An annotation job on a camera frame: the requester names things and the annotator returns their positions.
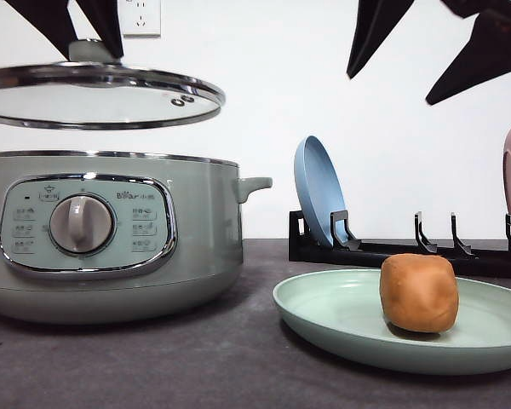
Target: button label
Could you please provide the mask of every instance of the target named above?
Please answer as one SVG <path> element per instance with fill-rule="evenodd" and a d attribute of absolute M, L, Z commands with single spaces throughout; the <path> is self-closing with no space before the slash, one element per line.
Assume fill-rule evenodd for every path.
<path fill-rule="evenodd" d="M 36 220 L 36 211 L 33 207 L 18 207 L 14 210 L 14 220 Z"/>
<path fill-rule="evenodd" d="M 157 249 L 157 245 L 154 241 L 150 239 L 145 240 L 133 240 L 133 252 L 146 252 L 146 251 L 155 251 Z"/>
<path fill-rule="evenodd" d="M 16 240 L 13 246 L 13 253 L 15 254 L 34 254 L 34 247 L 36 246 L 35 240 Z"/>
<path fill-rule="evenodd" d="M 133 209 L 133 220 L 155 220 L 157 213 L 149 207 L 138 207 Z"/>
<path fill-rule="evenodd" d="M 18 224 L 14 226 L 13 237 L 34 237 L 34 226 L 31 224 Z"/>
<path fill-rule="evenodd" d="M 42 202 L 56 202 L 59 200 L 59 192 L 40 192 L 40 201 Z"/>
<path fill-rule="evenodd" d="M 153 222 L 133 224 L 133 236 L 154 236 L 157 226 Z"/>

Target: dish rack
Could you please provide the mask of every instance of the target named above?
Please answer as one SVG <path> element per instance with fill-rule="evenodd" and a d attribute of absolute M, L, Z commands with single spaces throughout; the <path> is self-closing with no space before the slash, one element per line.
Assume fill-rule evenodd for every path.
<path fill-rule="evenodd" d="M 348 240 L 336 234 L 336 224 L 344 223 Z M 333 247 L 318 244 L 310 234 L 310 228 L 301 210 L 290 212 L 289 259 L 292 262 L 322 262 L 352 266 L 379 268 L 382 262 L 393 254 L 416 253 L 439 255 L 448 259 L 457 275 L 478 275 L 486 277 L 511 278 L 511 215 L 505 215 L 505 233 L 508 247 L 504 250 L 473 248 L 465 245 L 456 234 L 456 215 L 451 213 L 453 246 L 432 243 L 422 231 L 422 213 L 415 214 L 415 244 L 379 243 L 375 240 L 357 239 L 348 226 L 348 211 L 330 214 Z"/>

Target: white wall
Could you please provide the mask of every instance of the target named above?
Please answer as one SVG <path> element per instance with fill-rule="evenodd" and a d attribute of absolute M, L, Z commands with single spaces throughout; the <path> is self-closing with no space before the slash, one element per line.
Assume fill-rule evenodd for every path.
<path fill-rule="evenodd" d="M 424 212 L 432 238 L 502 238 L 502 146 L 511 128 L 511 73 L 429 107 L 424 97 L 467 42 L 473 19 L 418 0 L 365 69 L 345 75 L 357 2 L 167 0 L 163 37 L 125 39 L 124 63 L 192 75 L 224 89 L 209 121 L 121 132 L 25 130 L 0 125 L 0 150 L 73 148 L 189 154 L 272 176 L 243 205 L 244 237 L 287 237 L 299 204 L 298 142 L 316 135 L 341 179 L 360 237 L 413 237 Z M 74 15 L 79 26 L 79 16 Z M 0 0 L 0 66 L 60 55 Z"/>

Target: green plate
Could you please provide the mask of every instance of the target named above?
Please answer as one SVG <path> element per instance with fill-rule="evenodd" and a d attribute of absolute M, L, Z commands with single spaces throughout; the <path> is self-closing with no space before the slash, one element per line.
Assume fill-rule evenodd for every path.
<path fill-rule="evenodd" d="M 440 334 L 400 330 L 382 313 L 380 270 L 333 270 L 279 283 L 284 321 L 310 343 L 367 365 L 402 372 L 468 375 L 511 368 L 511 290 L 457 279 L 455 325 Z"/>

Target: lid rim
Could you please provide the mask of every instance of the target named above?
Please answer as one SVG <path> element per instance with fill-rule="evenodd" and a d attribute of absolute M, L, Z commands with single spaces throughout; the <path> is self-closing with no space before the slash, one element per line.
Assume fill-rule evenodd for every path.
<path fill-rule="evenodd" d="M 141 158 L 154 160 L 182 160 L 187 162 L 200 162 L 206 164 L 224 164 L 238 168 L 236 162 L 224 159 L 206 158 L 199 156 L 174 155 L 166 153 L 140 153 L 126 151 L 81 151 L 81 150 L 59 150 L 59 149 L 42 149 L 29 151 L 0 151 L 0 158 L 13 158 L 18 156 L 82 156 L 93 158 Z"/>
<path fill-rule="evenodd" d="M 219 87 L 173 72 L 163 72 L 143 67 L 124 66 L 118 63 L 59 62 L 48 65 L 12 66 L 0 68 L 0 89 L 38 86 L 43 84 L 69 84 L 97 87 L 127 86 L 138 89 L 173 90 L 185 95 L 195 95 L 211 101 L 218 107 L 191 117 L 158 119 L 137 122 L 70 123 L 47 119 L 20 118 L 0 115 L 0 124 L 44 129 L 80 130 L 134 130 L 180 124 L 193 124 L 217 115 L 225 104 L 225 93 Z"/>

